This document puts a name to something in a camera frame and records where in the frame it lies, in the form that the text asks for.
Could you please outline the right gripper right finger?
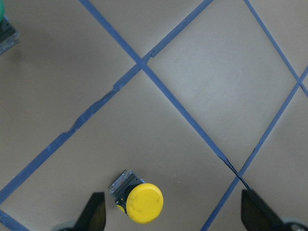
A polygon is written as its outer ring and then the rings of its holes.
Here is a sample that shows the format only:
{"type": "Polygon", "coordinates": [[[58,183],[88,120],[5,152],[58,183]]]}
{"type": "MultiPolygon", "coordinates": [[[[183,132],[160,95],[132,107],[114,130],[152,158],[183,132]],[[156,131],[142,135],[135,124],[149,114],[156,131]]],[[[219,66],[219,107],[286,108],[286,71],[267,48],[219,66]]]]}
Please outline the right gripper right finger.
{"type": "Polygon", "coordinates": [[[241,221],[248,231],[306,231],[296,221],[283,221],[252,189],[242,190],[241,221]]]}

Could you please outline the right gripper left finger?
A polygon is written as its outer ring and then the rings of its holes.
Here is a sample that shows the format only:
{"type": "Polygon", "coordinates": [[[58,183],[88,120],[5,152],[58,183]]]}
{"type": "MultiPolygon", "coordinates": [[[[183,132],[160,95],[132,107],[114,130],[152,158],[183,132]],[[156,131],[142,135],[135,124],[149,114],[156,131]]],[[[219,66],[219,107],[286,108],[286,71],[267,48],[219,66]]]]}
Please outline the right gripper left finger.
{"type": "Polygon", "coordinates": [[[103,231],[106,226],[106,206],[104,192],[94,192],[73,227],[59,231],[103,231]]]}

